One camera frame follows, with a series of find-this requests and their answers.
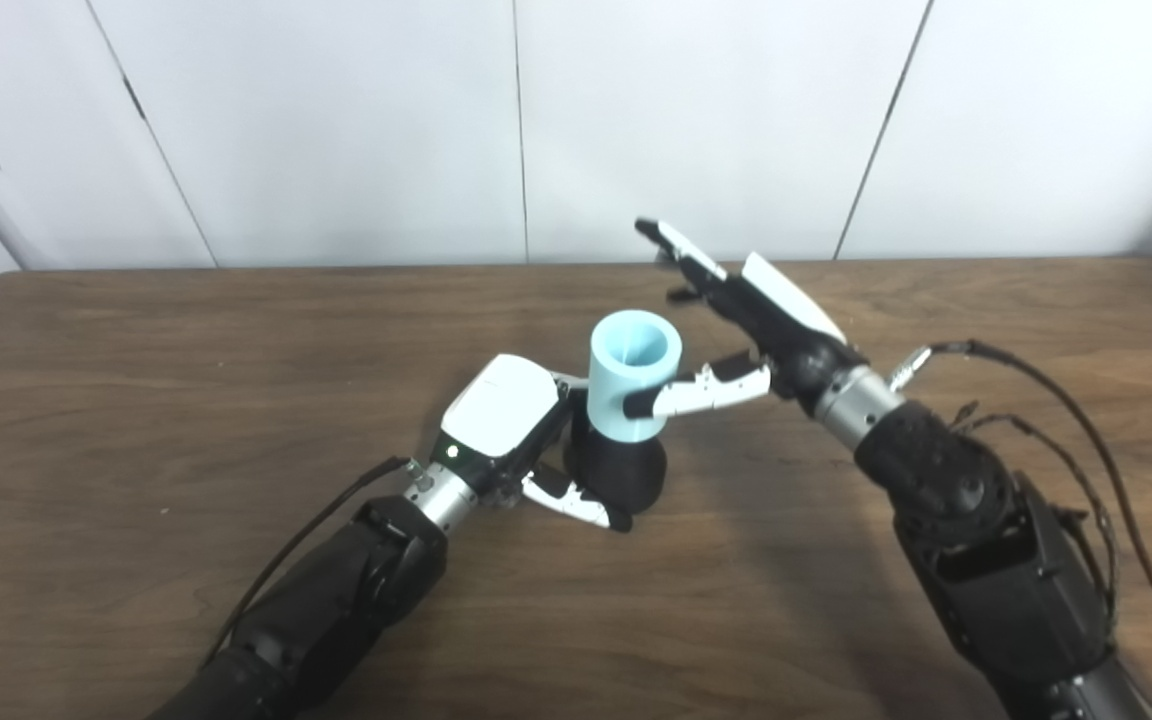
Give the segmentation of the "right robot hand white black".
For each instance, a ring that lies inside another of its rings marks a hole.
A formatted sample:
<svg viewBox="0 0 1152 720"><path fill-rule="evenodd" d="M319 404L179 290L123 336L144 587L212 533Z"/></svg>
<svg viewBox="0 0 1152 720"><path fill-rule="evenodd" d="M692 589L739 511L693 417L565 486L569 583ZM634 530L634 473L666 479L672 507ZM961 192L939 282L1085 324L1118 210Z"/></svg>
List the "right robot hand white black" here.
<svg viewBox="0 0 1152 720"><path fill-rule="evenodd" d="M659 263L684 278L684 285L667 291L667 304L708 306L744 332L755 350L628 393L621 402L627 419L707 414L767 395L814 402L838 370L864 364L823 306L758 253L750 253L738 272L728 272L672 225L639 218L634 229L657 247Z"/></svg>

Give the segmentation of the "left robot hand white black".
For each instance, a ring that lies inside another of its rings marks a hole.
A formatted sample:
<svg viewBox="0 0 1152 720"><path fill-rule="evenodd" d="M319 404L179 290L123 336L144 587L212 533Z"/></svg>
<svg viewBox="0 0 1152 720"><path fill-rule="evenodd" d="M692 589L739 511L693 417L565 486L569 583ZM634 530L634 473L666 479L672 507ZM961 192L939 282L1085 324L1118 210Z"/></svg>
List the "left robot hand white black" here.
<svg viewBox="0 0 1152 720"><path fill-rule="evenodd" d="M545 464L585 409L588 379L550 372L535 361L499 354L444 411L429 465L407 497L450 533L477 506L511 507L522 498L567 518L627 533L631 516L596 497L573 471Z"/></svg>

